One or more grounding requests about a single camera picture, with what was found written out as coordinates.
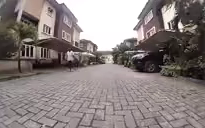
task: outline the paved driveway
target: paved driveway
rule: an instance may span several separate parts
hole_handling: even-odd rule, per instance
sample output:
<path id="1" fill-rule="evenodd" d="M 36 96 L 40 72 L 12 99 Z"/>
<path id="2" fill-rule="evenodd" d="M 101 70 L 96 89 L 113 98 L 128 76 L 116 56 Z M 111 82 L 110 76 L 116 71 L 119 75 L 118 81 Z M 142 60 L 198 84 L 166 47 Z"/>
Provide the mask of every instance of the paved driveway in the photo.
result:
<path id="1" fill-rule="evenodd" d="M 1 128 L 202 128 L 205 86 L 99 65 L 0 83 Z"/>

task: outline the residential building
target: residential building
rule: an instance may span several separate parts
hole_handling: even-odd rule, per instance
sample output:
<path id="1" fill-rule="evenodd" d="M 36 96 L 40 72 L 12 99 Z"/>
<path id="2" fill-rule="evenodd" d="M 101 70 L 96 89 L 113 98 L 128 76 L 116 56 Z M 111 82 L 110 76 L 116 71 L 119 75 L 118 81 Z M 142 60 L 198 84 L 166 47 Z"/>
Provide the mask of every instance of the residential building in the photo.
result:
<path id="1" fill-rule="evenodd" d="M 124 40 L 124 43 L 129 48 L 133 49 L 137 45 L 137 39 L 136 38 L 128 38 L 128 39 Z"/>
<path id="2" fill-rule="evenodd" d="M 78 19 L 70 9 L 65 4 L 59 4 L 57 7 L 55 37 L 78 47 L 82 29 L 77 22 Z"/>
<path id="3" fill-rule="evenodd" d="M 134 30 L 138 34 L 138 42 L 143 41 L 159 30 L 164 29 L 162 17 L 162 0 L 149 0 L 138 16 L 138 23 Z"/>
<path id="4" fill-rule="evenodd" d="M 101 55 L 100 59 L 104 60 L 106 64 L 114 63 L 112 51 L 97 51 L 96 53 Z"/>
<path id="5" fill-rule="evenodd" d="M 35 59 L 38 63 L 60 60 L 61 52 L 66 52 L 71 44 L 75 44 L 74 41 L 79 42 L 82 32 L 74 14 L 56 0 L 0 0 L 0 22 L 11 20 L 33 24 L 38 28 L 38 42 L 47 44 L 24 44 L 21 53 L 22 59 Z M 63 45 L 62 51 L 56 49 L 60 45 Z"/>
<path id="6" fill-rule="evenodd" d="M 73 31 L 73 42 L 76 47 L 80 47 L 80 33 L 83 32 L 83 30 L 79 27 L 78 24 L 74 25 L 74 31 Z"/>
<path id="7" fill-rule="evenodd" d="M 82 39 L 80 40 L 80 48 L 82 48 L 83 50 L 87 52 L 93 53 L 97 51 L 98 46 L 90 40 Z"/>
<path id="8" fill-rule="evenodd" d="M 163 16 L 164 29 L 173 30 L 174 18 L 176 16 L 175 2 L 173 2 L 171 5 L 164 5 L 161 10 Z M 182 23 L 178 24 L 178 28 L 180 30 L 183 29 Z"/>

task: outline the car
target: car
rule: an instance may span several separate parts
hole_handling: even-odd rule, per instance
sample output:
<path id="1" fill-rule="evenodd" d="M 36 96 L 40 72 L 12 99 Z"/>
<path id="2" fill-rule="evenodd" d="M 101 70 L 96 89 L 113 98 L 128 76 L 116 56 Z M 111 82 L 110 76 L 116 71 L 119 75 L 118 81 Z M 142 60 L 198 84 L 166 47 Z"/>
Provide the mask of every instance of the car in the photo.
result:
<path id="1" fill-rule="evenodd" d="M 158 51 L 144 51 L 134 55 L 131 61 L 139 71 L 155 73 L 159 72 L 160 66 L 163 65 L 163 56 L 165 53 L 163 49 Z"/>

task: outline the canopy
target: canopy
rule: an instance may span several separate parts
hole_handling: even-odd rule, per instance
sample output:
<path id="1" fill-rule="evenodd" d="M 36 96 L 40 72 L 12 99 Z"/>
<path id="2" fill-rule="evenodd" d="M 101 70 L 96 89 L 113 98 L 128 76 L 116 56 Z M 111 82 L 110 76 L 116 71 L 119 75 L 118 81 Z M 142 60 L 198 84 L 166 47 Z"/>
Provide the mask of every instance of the canopy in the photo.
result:
<path id="1" fill-rule="evenodd" d="M 160 48 L 166 46 L 166 42 L 175 39 L 176 37 L 181 37 L 183 34 L 180 32 L 173 31 L 159 31 L 150 38 L 144 40 L 140 43 L 137 49 L 145 50 L 145 51 L 157 51 Z"/>
<path id="2" fill-rule="evenodd" d="M 84 52 L 84 50 L 76 46 L 73 46 L 67 41 L 60 40 L 58 38 L 48 38 L 39 40 L 37 46 L 53 49 L 58 52 L 67 52 L 68 49 L 71 49 L 73 52 Z"/>
<path id="3" fill-rule="evenodd" d="M 88 52 L 83 52 L 82 55 L 89 56 L 89 57 L 96 57 L 95 55 Z"/>

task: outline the overcast sky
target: overcast sky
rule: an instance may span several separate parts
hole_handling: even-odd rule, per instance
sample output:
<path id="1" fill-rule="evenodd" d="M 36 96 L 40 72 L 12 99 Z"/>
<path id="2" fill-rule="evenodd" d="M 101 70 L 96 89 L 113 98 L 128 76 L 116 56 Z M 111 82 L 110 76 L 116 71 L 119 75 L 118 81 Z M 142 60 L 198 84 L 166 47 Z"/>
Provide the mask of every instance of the overcast sky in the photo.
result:
<path id="1" fill-rule="evenodd" d="M 99 50 L 111 50 L 126 38 L 137 37 L 133 31 L 137 17 L 147 0 L 57 0 L 65 3 L 83 29 L 81 39 L 96 43 Z"/>

